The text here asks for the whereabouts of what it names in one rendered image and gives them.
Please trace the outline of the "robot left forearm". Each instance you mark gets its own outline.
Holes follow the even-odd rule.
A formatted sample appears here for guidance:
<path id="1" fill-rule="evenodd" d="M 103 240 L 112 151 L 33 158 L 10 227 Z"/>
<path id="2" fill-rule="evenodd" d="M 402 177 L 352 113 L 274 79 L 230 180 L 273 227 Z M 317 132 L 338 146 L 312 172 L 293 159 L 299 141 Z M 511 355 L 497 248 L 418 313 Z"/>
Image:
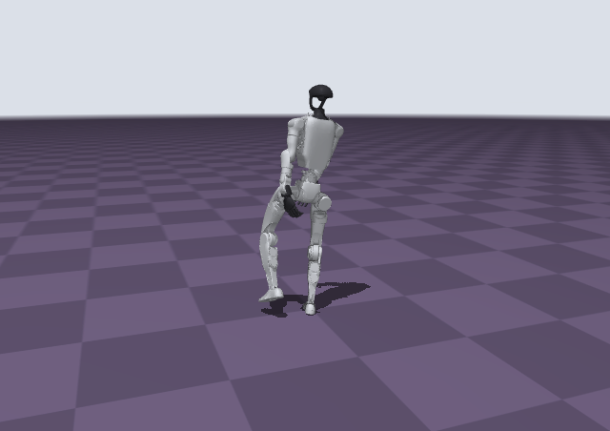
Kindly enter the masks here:
<path id="1" fill-rule="evenodd" d="M 285 195 L 286 193 L 286 189 L 285 186 L 289 185 L 291 188 L 291 178 L 292 178 L 292 170 L 294 169 L 294 165 L 292 163 L 290 163 L 290 153 L 289 151 L 285 150 L 281 153 L 281 175 L 280 175 L 280 179 L 279 179 L 279 191 Z"/>

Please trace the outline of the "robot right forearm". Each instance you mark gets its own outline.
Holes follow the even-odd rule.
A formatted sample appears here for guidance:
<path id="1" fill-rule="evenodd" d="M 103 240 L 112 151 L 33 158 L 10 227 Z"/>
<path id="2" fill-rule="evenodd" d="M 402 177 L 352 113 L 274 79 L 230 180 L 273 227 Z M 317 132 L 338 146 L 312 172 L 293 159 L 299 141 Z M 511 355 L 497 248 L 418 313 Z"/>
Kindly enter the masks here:
<path id="1" fill-rule="evenodd" d="M 330 163 L 330 161 L 327 163 L 325 170 L 329 166 L 329 163 Z M 323 172 L 324 172 L 324 170 L 315 170 L 315 175 L 317 175 L 317 180 L 319 180 L 321 178 L 321 175 L 323 174 Z"/>

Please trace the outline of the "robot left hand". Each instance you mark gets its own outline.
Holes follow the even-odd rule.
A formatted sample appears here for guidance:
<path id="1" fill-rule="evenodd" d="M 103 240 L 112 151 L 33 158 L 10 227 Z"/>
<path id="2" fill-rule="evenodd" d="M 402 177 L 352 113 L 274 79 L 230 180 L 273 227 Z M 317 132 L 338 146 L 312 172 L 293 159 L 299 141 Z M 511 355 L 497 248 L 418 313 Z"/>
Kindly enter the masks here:
<path id="1" fill-rule="evenodd" d="M 291 217 L 300 217 L 302 214 L 295 206 L 295 202 L 294 200 L 291 198 L 291 188 L 289 185 L 285 186 L 286 189 L 286 193 L 285 195 L 281 194 L 282 197 L 284 197 L 283 203 L 284 203 L 284 210 L 289 214 L 289 216 Z"/>

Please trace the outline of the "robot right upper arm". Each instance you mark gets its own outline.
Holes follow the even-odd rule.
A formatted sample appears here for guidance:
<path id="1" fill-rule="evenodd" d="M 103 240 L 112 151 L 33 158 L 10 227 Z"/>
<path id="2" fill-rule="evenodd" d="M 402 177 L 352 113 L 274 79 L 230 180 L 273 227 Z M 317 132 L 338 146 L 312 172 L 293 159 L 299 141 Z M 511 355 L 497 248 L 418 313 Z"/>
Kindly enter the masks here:
<path id="1" fill-rule="evenodd" d="M 334 140 L 334 145 L 333 145 L 333 150 L 332 150 L 331 158 L 332 158 L 333 153 L 334 153 L 334 151 L 336 149 L 337 142 L 338 142 L 339 138 L 343 135 L 343 133 L 344 133 L 344 129 L 339 124 L 337 124 L 335 122 L 335 140 Z M 331 158 L 330 158 L 330 160 L 331 160 Z"/>

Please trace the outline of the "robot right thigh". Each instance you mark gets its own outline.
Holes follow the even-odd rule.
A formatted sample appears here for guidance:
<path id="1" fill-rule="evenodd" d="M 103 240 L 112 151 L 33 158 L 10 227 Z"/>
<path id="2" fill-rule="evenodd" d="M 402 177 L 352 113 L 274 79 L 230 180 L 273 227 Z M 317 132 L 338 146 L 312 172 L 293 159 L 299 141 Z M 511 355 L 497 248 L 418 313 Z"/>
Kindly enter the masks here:
<path id="1" fill-rule="evenodd" d="M 311 240 L 307 252 L 307 257 L 311 260 L 318 260 L 319 246 L 322 245 L 323 231 L 325 223 L 327 223 L 328 216 L 326 213 L 331 208 L 331 205 L 332 200 L 322 192 L 319 192 L 318 202 L 311 203 Z"/>

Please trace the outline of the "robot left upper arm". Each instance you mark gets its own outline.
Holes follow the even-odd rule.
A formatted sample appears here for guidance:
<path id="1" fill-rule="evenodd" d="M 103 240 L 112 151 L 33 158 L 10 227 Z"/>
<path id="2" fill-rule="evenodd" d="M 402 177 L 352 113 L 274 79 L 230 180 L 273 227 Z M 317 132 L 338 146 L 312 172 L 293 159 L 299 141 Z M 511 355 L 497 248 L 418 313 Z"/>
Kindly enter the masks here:
<path id="1" fill-rule="evenodd" d="M 305 127 L 306 118 L 294 118 L 288 122 L 287 146 L 290 153 L 290 163 L 295 162 L 300 131 Z M 284 150 L 285 151 L 285 150 Z"/>

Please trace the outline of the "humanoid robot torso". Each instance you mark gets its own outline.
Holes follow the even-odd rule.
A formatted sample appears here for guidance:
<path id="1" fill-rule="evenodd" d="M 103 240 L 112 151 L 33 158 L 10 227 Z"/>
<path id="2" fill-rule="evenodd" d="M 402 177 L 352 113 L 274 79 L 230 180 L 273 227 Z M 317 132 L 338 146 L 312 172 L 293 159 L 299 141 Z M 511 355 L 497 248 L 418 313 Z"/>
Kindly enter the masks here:
<path id="1" fill-rule="evenodd" d="M 308 116 L 309 114 L 309 116 Z M 329 162 L 336 134 L 336 124 L 330 119 L 317 119 L 307 113 L 305 127 L 300 131 L 298 146 L 296 150 L 297 165 L 308 168 L 302 170 L 301 180 L 295 182 L 299 193 L 295 201 L 303 203 L 317 203 L 321 185 L 317 182 L 315 170 L 325 170 Z M 329 120 L 330 119 L 330 120 Z"/>

